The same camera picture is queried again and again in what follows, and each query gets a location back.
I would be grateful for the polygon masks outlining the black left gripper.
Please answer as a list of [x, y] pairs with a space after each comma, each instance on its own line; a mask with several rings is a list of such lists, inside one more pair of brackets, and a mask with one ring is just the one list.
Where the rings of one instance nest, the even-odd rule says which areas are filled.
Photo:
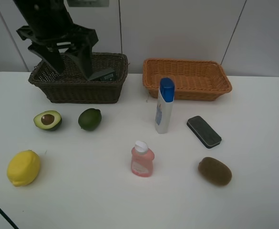
[[93, 74], [92, 47], [99, 41], [95, 29], [88, 29], [73, 24], [71, 29], [62, 35], [51, 35], [46, 38], [38, 37], [29, 26], [22, 26], [17, 33], [24, 41], [31, 40], [28, 50], [39, 56], [56, 73], [64, 71], [64, 61], [59, 49], [66, 49], [68, 56], [79, 68], [86, 80]]

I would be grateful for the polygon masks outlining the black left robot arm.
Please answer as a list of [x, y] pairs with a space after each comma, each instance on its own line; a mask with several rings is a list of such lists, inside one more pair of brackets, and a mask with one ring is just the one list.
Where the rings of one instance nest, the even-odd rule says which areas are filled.
[[93, 73], [92, 48], [98, 42], [94, 29], [73, 23], [62, 0], [16, 0], [15, 5], [27, 25], [17, 29], [24, 41], [31, 40], [28, 50], [39, 56], [56, 73], [63, 73], [65, 50], [86, 79]]

